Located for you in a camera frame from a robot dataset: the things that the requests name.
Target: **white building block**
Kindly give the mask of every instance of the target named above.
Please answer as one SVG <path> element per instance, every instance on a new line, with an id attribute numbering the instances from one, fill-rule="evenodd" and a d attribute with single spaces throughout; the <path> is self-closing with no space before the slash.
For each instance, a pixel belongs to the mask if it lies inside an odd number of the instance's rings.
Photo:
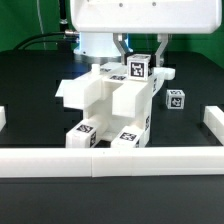
<path id="1" fill-rule="evenodd" d="M 78 77 L 64 87 L 64 107 L 85 109 L 101 98 L 102 76 L 92 72 Z"/>
<path id="2" fill-rule="evenodd" d="M 224 172 L 223 147 L 130 149 L 132 176 L 203 175 Z"/>
<path id="3" fill-rule="evenodd" d="M 82 120 L 66 134 L 66 148 L 94 147 L 101 140 L 107 126 L 107 121 L 99 115 Z"/>
<path id="4" fill-rule="evenodd" d="M 127 67 L 121 63 L 110 62 L 101 66 L 101 75 L 104 76 L 101 100 L 105 100 L 127 80 Z"/>
<path id="5" fill-rule="evenodd" d="M 136 126 L 126 126 L 111 142 L 111 148 L 144 147 L 144 131 Z"/>
<path id="6" fill-rule="evenodd" d="M 124 117 L 136 117 L 152 98 L 152 82 L 127 81 L 113 92 L 112 113 Z"/>
<path id="7" fill-rule="evenodd" d="M 92 176 L 131 176 L 132 151 L 129 149 L 94 149 Z"/>
<path id="8" fill-rule="evenodd" d="M 224 145 L 224 113 L 217 106 L 206 106 L 204 123 Z"/>
<path id="9" fill-rule="evenodd" d="M 183 90 L 169 89 L 166 93 L 166 105 L 168 109 L 184 109 L 185 94 Z"/>
<path id="10" fill-rule="evenodd" d="M 127 58 L 128 79 L 147 81 L 151 73 L 149 68 L 151 55 L 134 54 Z"/>
<path id="11" fill-rule="evenodd" d="M 6 119 L 5 119 L 5 108 L 0 107 L 0 131 L 6 124 Z"/>
<path id="12" fill-rule="evenodd" d="M 72 81 L 73 81 L 73 79 L 67 79 L 67 80 L 63 79 L 63 80 L 61 80 L 61 83 L 60 83 L 60 85 L 58 87 L 58 90 L 57 90 L 57 92 L 55 94 L 55 97 L 63 97 L 64 96 L 64 88 L 65 88 L 65 86 L 68 83 L 72 82 Z"/>
<path id="13" fill-rule="evenodd" d="M 153 74 L 153 96 L 160 90 L 164 80 L 172 80 L 175 77 L 175 69 L 156 67 L 152 69 Z"/>
<path id="14" fill-rule="evenodd" d="M 0 177 L 91 177 L 92 149 L 1 149 Z"/>

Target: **cable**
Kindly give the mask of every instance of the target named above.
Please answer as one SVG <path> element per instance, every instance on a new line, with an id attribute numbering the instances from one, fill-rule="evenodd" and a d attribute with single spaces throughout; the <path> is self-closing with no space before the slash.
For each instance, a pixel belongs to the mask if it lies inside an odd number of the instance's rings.
<path id="1" fill-rule="evenodd" d="M 19 43 L 18 45 L 16 45 L 14 47 L 14 50 L 19 50 L 19 48 L 22 47 L 24 44 L 27 44 L 28 42 L 35 40 L 35 39 L 50 37 L 50 36 L 60 36 L 60 35 L 64 35 L 64 34 L 65 34 L 64 32 L 52 32 L 52 33 L 35 35 L 35 36 L 27 38 L 26 40 L 24 40 L 21 43 Z"/>
<path id="2" fill-rule="evenodd" d="M 40 11 L 40 0 L 37 0 L 37 14 L 38 14 L 38 19 L 40 23 L 40 30 L 41 33 L 44 34 L 44 26 L 43 26 L 43 21 L 42 21 L 42 16 L 41 16 L 41 11 Z"/>
<path id="3" fill-rule="evenodd" d="M 63 43 L 63 42 L 66 42 L 65 40 L 39 40 L 39 41 L 33 41 L 31 43 L 28 43 L 26 44 L 24 47 L 22 47 L 22 50 L 25 50 L 27 47 L 33 45 L 33 44 L 39 44 L 39 43 Z"/>

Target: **block face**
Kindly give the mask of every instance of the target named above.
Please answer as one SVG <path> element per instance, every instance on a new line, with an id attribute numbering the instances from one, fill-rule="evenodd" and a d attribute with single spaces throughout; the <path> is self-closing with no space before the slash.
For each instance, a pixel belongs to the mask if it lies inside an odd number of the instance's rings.
<path id="1" fill-rule="evenodd" d="M 63 89 L 64 107 L 85 109 L 101 98 L 101 76 L 87 73 Z"/>
<path id="2" fill-rule="evenodd" d="M 143 130 L 125 126 L 111 142 L 111 148 L 139 148 L 143 143 Z"/>
<path id="3" fill-rule="evenodd" d="M 120 139 L 127 140 L 127 141 L 134 141 L 136 137 L 137 135 L 123 132 L 122 135 L 120 136 Z"/>
<path id="4" fill-rule="evenodd" d="M 224 113 L 217 106 L 206 106 L 204 123 L 224 145 Z"/>
<path id="5" fill-rule="evenodd" d="M 113 92 L 112 113 L 124 117 L 136 117 L 152 96 L 147 82 L 127 81 Z"/>
<path id="6" fill-rule="evenodd" d="M 145 131 L 148 130 L 149 126 L 150 126 L 150 116 L 148 116 L 146 118 L 146 121 L 145 121 Z"/>
<path id="7" fill-rule="evenodd" d="M 157 78 L 155 78 L 153 81 L 153 93 L 156 92 L 156 90 L 157 90 Z"/>
<path id="8" fill-rule="evenodd" d="M 126 76 L 123 76 L 123 75 L 112 75 L 112 76 L 110 77 L 110 79 L 112 79 L 112 80 L 123 81 L 124 79 L 126 79 Z"/>
<path id="9" fill-rule="evenodd" d="M 168 109 L 183 109 L 185 94 L 182 90 L 167 90 L 166 105 Z"/>
<path id="10" fill-rule="evenodd" d="M 89 133 L 91 130 L 93 130 L 93 127 L 81 124 L 76 130 L 82 131 L 82 132 L 85 132 L 85 133 Z"/>
<path id="11" fill-rule="evenodd" d="M 90 137 L 90 148 L 93 147 L 96 143 L 96 131 Z"/>
<path id="12" fill-rule="evenodd" d="M 5 108 L 3 106 L 0 106 L 0 131 L 3 129 L 5 124 L 6 124 Z"/>
<path id="13" fill-rule="evenodd" d="M 128 79 L 147 81 L 151 55 L 135 54 L 127 58 Z"/>

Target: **black table surface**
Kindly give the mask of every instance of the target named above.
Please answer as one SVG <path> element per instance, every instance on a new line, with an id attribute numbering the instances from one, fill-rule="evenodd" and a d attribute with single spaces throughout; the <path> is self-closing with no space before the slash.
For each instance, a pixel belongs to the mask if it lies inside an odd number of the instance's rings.
<path id="1" fill-rule="evenodd" d="M 224 70 L 197 53 L 168 53 L 176 78 L 154 97 L 148 146 L 220 145 L 202 124 L 205 105 L 223 109 Z M 88 71 L 71 54 L 0 54 L 1 147 L 64 147 L 82 119 L 54 97 L 61 79 Z M 168 110 L 166 89 L 185 92 L 184 110 Z M 0 179 L 0 223 L 223 224 L 224 176 Z"/>

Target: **white cuboid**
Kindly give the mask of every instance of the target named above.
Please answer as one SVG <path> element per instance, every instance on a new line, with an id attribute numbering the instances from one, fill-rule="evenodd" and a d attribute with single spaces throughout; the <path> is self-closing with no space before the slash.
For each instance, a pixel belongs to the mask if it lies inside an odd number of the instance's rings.
<path id="1" fill-rule="evenodd" d="M 169 68 L 152 72 L 147 81 L 130 80 L 127 66 L 110 62 L 62 82 L 64 106 L 83 110 L 83 120 L 66 135 L 66 147 L 95 147 L 100 140 L 111 142 L 111 147 L 144 147 L 150 135 L 152 98 L 164 79 L 175 74 Z M 128 142 L 125 133 L 136 137 Z"/>
<path id="2" fill-rule="evenodd" d="M 224 145 L 224 113 L 217 106 L 206 106 L 204 123 Z"/>

